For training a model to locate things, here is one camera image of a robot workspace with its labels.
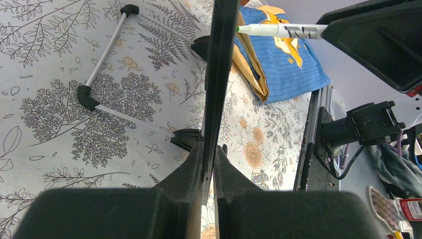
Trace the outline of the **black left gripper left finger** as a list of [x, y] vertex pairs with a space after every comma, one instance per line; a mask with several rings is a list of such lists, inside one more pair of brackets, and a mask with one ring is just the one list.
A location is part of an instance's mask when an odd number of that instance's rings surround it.
[[198, 239], [203, 144], [151, 188], [53, 189], [29, 207], [16, 239]]

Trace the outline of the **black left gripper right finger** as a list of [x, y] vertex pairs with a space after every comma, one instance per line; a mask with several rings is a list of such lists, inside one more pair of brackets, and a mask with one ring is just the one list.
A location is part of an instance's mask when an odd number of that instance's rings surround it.
[[265, 191], [218, 147], [214, 159], [219, 239], [380, 239], [370, 213], [348, 192]]

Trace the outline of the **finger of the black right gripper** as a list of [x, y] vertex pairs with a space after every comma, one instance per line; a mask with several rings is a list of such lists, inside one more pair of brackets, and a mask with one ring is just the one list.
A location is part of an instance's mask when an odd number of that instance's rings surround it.
[[323, 39], [394, 90], [422, 84], [422, 2], [368, 0], [325, 13]]

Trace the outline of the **white marker pen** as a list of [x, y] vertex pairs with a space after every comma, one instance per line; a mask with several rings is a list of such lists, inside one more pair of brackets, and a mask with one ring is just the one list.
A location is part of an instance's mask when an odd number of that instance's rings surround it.
[[277, 38], [321, 39], [328, 27], [324, 24], [249, 24], [239, 26], [237, 32], [251, 36], [272, 36]]

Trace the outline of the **white whiteboard black frame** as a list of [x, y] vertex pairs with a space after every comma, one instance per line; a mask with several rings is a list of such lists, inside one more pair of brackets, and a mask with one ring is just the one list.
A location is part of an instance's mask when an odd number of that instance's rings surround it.
[[[186, 151], [191, 151], [194, 143], [203, 142], [202, 162], [202, 204], [206, 205], [211, 180], [214, 178], [213, 164], [216, 158], [219, 129], [224, 110], [225, 92], [227, 89], [229, 72], [232, 63], [234, 38], [237, 28], [237, 17], [239, 10], [238, 0], [216, 0], [213, 5], [211, 33], [209, 36], [200, 37], [194, 41], [186, 38], [176, 30], [153, 18], [142, 14], [142, 17], [165, 28], [167, 31], [181, 37], [190, 43], [191, 49], [207, 62], [205, 76], [205, 108], [202, 120], [202, 129], [183, 129], [175, 133], [161, 131], [172, 139], [172, 143]], [[127, 121], [139, 124], [143, 127], [159, 132], [156, 126], [142, 122], [134, 117], [119, 113], [115, 110], [102, 106], [91, 96], [91, 85], [93, 84], [101, 64], [104, 62], [109, 50], [119, 33], [124, 21], [130, 15], [140, 15], [140, 8], [133, 4], [125, 5], [121, 10], [121, 19], [118, 22], [104, 53], [96, 64], [96, 67], [86, 83], [77, 88], [77, 99], [79, 103], [90, 111], [100, 110], [111, 115], [120, 117]]]

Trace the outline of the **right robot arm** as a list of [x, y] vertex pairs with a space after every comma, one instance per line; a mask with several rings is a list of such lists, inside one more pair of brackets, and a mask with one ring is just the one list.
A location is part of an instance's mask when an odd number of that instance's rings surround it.
[[394, 90], [410, 98], [403, 103], [368, 103], [346, 117], [321, 125], [321, 138], [340, 146], [376, 145], [420, 124], [422, 106], [422, 3], [419, 0], [368, 0], [325, 13], [322, 38]]

